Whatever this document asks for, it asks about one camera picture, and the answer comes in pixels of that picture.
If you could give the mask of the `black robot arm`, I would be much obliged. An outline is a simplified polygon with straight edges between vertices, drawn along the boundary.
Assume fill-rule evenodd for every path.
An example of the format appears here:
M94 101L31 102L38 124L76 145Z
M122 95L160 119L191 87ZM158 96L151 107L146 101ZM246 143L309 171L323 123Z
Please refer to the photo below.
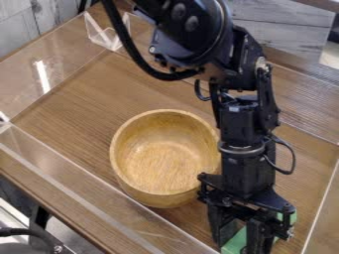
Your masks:
M135 14L154 26L146 61L114 0L100 0L122 44L144 72L166 81L192 78L210 91L220 130L222 171L200 174L198 198L208 207L212 237L223 254L271 254L293 236L295 206L275 192L282 169L274 130L279 108L273 66L249 30L232 21L227 0L131 0Z

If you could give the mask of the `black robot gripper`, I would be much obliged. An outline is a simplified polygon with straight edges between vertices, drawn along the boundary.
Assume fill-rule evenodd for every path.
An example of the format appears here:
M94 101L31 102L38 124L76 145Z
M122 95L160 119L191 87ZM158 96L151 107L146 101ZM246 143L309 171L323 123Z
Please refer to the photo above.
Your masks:
M270 254L274 239L287 241L294 225L285 225L295 214L295 206L275 192L275 173L291 175L291 170L275 164L275 151L255 154L228 154L222 157L222 172L202 173L199 200L208 206L212 239L219 248L246 226L243 254Z

